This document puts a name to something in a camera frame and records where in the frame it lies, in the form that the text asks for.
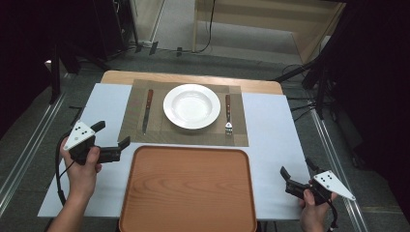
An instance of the white plate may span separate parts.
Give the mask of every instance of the white plate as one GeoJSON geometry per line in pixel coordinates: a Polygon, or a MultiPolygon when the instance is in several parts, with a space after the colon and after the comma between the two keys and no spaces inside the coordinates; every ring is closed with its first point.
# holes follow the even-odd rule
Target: white plate
{"type": "Polygon", "coordinates": [[[166,117],[185,129],[201,129],[212,124],[220,115],[220,100],[205,86],[185,84],[175,87],[163,101],[166,117]]]}

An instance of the fork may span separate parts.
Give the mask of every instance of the fork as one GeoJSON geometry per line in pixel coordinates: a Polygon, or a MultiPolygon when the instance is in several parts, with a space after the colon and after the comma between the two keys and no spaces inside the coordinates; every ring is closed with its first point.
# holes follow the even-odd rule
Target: fork
{"type": "Polygon", "coordinates": [[[230,95],[225,96],[225,105],[226,105],[226,125],[225,125],[225,133],[232,134],[232,124],[230,122],[230,95]]]}

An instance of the black cable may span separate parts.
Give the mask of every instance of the black cable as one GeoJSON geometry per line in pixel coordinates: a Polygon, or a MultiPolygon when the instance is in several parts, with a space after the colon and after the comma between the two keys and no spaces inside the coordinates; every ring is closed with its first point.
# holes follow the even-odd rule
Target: black cable
{"type": "Polygon", "coordinates": [[[331,231],[334,231],[336,228],[338,228],[338,226],[337,226],[337,210],[336,210],[335,206],[333,205],[331,199],[329,199],[327,202],[328,202],[329,206],[332,208],[332,214],[334,216],[334,219],[331,223],[331,226],[328,229],[328,232],[331,232],[331,231]]]}
{"type": "Polygon", "coordinates": [[[56,184],[57,184],[58,197],[60,198],[61,204],[63,206],[64,206],[64,204],[66,204],[66,197],[64,195],[63,190],[61,189],[61,181],[60,181],[60,147],[61,147],[61,144],[63,143],[64,138],[69,136],[70,133],[71,133],[71,130],[65,132],[60,137],[60,140],[58,141],[57,147],[56,147],[56,150],[55,150],[55,179],[56,179],[56,184]]]}
{"type": "Polygon", "coordinates": [[[284,75],[284,71],[285,71],[287,68],[292,67],[292,66],[298,66],[299,68],[301,68],[301,69],[304,70],[304,71],[308,71],[308,70],[309,70],[309,69],[305,69],[303,65],[293,64],[293,65],[288,65],[288,66],[286,66],[285,68],[283,68],[283,69],[282,69],[282,75],[284,75]]]}
{"type": "MultiPolygon", "coordinates": [[[[332,105],[332,102],[323,102],[323,106],[330,106],[330,105],[332,105]]],[[[309,104],[306,104],[306,105],[290,108],[290,111],[293,112],[293,111],[303,109],[303,108],[306,108],[306,107],[315,107],[315,106],[316,106],[316,102],[312,102],[312,103],[309,103],[309,104]]]]}
{"type": "Polygon", "coordinates": [[[332,96],[332,90],[335,88],[335,85],[331,83],[330,80],[327,81],[326,84],[326,90],[325,90],[325,94],[327,95],[327,97],[334,102],[335,98],[332,96]]]}
{"type": "Polygon", "coordinates": [[[211,39],[212,39],[212,22],[214,20],[214,12],[215,12],[215,1],[216,0],[214,0],[214,5],[212,6],[212,11],[211,11],[211,20],[210,20],[210,23],[209,23],[209,40],[208,40],[208,43],[206,44],[206,46],[204,48],[202,48],[201,50],[195,51],[194,53],[201,53],[206,48],[208,48],[209,44],[211,43],[211,39]]]}
{"type": "Polygon", "coordinates": [[[286,97],[288,100],[313,100],[311,98],[293,98],[293,97],[286,97]]]}
{"type": "Polygon", "coordinates": [[[59,176],[60,179],[61,179],[61,177],[70,169],[70,167],[73,166],[73,164],[74,164],[74,161],[73,161],[72,163],[70,163],[70,165],[69,165],[68,167],[66,167],[66,170],[64,170],[64,171],[60,174],[60,176],[59,176]]]}
{"type": "Polygon", "coordinates": [[[207,34],[208,37],[209,37],[209,41],[210,41],[210,40],[211,40],[211,37],[210,37],[211,35],[210,35],[210,33],[209,33],[210,30],[208,29],[208,22],[207,22],[207,21],[205,22],[205,30],[206,30],[206,34],[207,34]]]}
{"type": "Polygon", "coordinates": [[[52,218],[48,221],[47,225],[46,225],[45,228],[44,228],[44,232],[48,231],[48,228],[50,227],[50,225],[51,225],[51,223],[52,223],[53,221],[54,221],[54,217],[52,217],[52,218]]]}
{"type": "Polygon", "coordinates": [[[117,59],[120,55],[126,53],[127,51],[131,51],[131,50],[134,50],[134,49],[137,49],[137,48],[138,48],[137,45],[136,45],[136,46],[130,45],[127,49],[124,49],[124,50],[118,51],[118,52],[115,53],[115,54],[109,55],[109,56],[107,57],[107,60],[106,60],[106,61],[108,61],[108,62],[109,62],[109,61],[113,61],[113,60],[117,59]]]}
{"type": "Polygon", "coordinates": [[[72,122],[70,123],[70,126],[73,127],[75,125],[76,121],[79,119],[79,116],[81,115],[82,111],[84,110],[84,107],[70,105],[69,108],[77,110],[72,122]]]}
{"type": "MultiPolygon", "coordinates": [[[[198,51],[191,51],[191,50],[173,50],[173,49],[165,49],[165,48],[156,48],[156,50],[163,50],[163,51],[170,51],[170,52],[176,52],[176,53],[188,53],[188,54],[199,54],[201,52],[203,52],[206,48],[208,48],[208,46],[211,43],[211,39],[212,39],[212,23],[214,21],[214,12],[215,12],[215,2],[216,0],[214,0],[214,5],[212,6],[212,11],[211,11],[211,19],[210,19],[210,24],[209,24],[209,39],[208,39],[208,43],[206,44],[206,46],[198,51]]],[[[141,46],[141,48],[148,48],[151,49],[150,46],[141,46]]]]}
{"type": "Polygon", "coordinates": [[[309,110],[303,112],[301,115],[299,115],[299,117],[297,117],[296,119],[293,120],[294,123],[296,123],[296,121],[298,121],[299,119],[301,119],[304,115],[306,115],[307,113],[309,113],[312,109],[314,109],[315,107],[310,108],[309,110]]]}

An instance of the knife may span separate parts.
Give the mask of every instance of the knife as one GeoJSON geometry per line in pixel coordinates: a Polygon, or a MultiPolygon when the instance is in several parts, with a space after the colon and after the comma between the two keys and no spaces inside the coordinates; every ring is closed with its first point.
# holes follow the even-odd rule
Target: knife
{"type": "Polygon", "coordinates": [[[154,90],[148,90],[147,104],[145,105],[144,121],[142,122],[142,132],[147,132],[148,118],[150,116],[151,101],[153,100],[154,90]]]}

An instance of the white tablecloth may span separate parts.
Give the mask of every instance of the white tablecloth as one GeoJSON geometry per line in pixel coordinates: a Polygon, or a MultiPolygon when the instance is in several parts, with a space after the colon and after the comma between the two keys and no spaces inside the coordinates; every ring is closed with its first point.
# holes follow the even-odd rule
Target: white tablecloth
{"type": "MultiPolygon", "coordinates": [[[[131,85],[96,84],[94,87],[80,120],[88,126],[105,121],[105,129],[96,133],[96,145],[117,146],[130,91],[131,85]]],[[[243,93],[243,102],[249,147],[239,149],[249,156],[256,217],[258,220],[299,219],[301,209],[298,200],[284,191],[285,182],[279,173],[284,166],[292,180],[302,184],[309,180],[305,156],[286,96],[243,93]]],[[[118,218],[121,215],[132,154],[141,145],[146,144],[132,143],[123,151],[120,161],[103,164],[85,216],[118,218]]],[[[61,182],[67,196],[67,175],[62,177],[61,182]]],[[[54,178],[38,216],[53,218],[61,208],[54,178]]]]}

